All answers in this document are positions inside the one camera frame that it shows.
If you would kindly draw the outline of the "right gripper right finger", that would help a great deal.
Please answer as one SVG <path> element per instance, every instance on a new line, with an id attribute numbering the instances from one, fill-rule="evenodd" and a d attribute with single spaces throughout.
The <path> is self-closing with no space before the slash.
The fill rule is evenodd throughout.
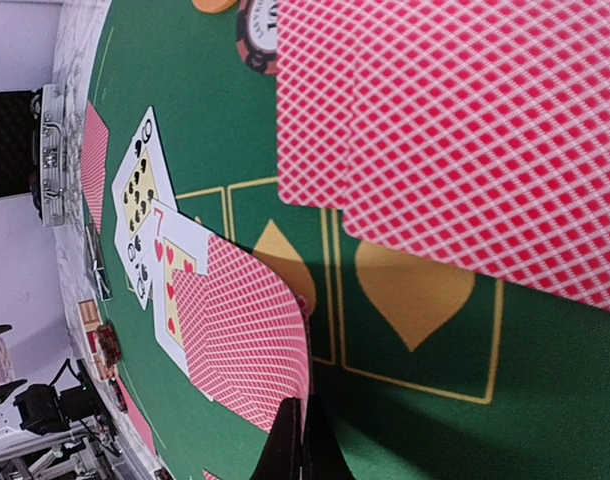
<path id="1" fill-rule="evenodd" d="M 321 399 L 310 395 L 304 427 L 304 478 L 354 480 Z"/>

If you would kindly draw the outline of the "brown chip stack top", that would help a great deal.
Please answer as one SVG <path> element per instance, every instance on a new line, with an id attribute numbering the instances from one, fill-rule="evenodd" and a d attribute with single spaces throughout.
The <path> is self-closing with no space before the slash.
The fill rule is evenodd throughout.
<path id="1" fill-rule="evenodd" d="M 276 0 L 240 2 L 236 21 L 236 46 L 251 70 L 277 75 L 278 4 Z"/>

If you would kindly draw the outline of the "orange chip stack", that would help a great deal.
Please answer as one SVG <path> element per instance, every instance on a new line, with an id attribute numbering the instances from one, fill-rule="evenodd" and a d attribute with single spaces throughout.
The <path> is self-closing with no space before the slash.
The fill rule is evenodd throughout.
<path id="1" fill-rule="evenodd" d="M 120 344 L 111 324 L 99 325 L 96 329 L 98 354 L 102 364 L 111 368 L 122 359 Z"/>

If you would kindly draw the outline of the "queen of spades card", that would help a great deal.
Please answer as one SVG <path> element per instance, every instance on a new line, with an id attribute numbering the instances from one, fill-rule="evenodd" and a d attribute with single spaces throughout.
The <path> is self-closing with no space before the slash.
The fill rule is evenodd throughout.
<path id="1" fill-rule="evenodd" d="M 153 282 L 153 253 L 146 242 L 135 235 L 127 246 L 127 274 L 140 307 L 148 305 Z"/>

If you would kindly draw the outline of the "seven of hearts card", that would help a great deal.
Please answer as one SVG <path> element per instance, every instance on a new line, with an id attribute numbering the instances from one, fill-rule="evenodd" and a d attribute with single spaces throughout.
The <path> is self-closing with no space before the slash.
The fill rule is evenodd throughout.
<path id="1" fill-rule="evenodd" d="M 179 291 L 173 285 L 172 274 L 175 270 L 207 273 L 208 243 L 213 232 L 158 200 L 152 203 L 152 214 L 155 339 L 175 366 L 189 378 L 178 313 Z"/>

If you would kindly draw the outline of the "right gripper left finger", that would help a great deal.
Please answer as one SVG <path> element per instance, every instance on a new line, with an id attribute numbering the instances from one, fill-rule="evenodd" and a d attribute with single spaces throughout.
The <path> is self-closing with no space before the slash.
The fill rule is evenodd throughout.
<path id="1" fill-rule="evenodd" d="M 281 401 L 250 480 L 299 480 L 302 464 L 301 401 Z"/>

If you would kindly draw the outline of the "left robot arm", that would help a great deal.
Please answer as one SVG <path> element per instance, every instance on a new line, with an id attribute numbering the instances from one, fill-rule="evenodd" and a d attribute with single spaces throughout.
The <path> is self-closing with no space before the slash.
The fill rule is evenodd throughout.
<path id="1" fill-rule="evenodd" d="M 0 479 L 116 479 L 117 427 L 69 334 L 39 333 L 31 363 L 0 325 Z"/>

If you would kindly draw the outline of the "nine of spades card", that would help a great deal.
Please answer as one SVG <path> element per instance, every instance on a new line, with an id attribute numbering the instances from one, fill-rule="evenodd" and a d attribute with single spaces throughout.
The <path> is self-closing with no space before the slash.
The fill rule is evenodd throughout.
<path id="1" fill-rule="evenodd" d="M 117 214 L 115 245 L 121 260 L 130 265 L 144 252 L 141 237 L 152 211 L 152 200 L 176 207 L 152 106 L 147 108 L 136 128 L 111 192 Z"/>

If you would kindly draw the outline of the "single red playing card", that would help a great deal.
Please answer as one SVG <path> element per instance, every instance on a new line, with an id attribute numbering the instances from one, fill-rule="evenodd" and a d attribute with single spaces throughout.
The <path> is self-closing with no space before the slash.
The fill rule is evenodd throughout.
<path id="1" fill-rule="evenodd" d="M 102 227 L 109 129 L 88 101 L 81 152 L 81 184 L 89 213 L 98 233 Z"/>

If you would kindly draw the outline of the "triangular all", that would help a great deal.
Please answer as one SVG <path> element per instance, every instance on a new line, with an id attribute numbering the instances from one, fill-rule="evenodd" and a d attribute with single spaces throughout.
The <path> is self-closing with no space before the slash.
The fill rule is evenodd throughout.
<path id="1" fill-rule="evenodd" d="M 93 222 L 85 225 L 87 276 L 102 302 L 112 298 L 99 235 Z"/>

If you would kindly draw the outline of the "orange big blind button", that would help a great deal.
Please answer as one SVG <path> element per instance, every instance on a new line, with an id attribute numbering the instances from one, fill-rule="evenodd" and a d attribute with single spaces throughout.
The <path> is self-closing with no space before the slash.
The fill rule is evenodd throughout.
<path id="1" fill-rule="evenodd" d="M 237 0 L 192 0 L 194 7 L 206 14 L 222 13 L 237 3 Z"/>

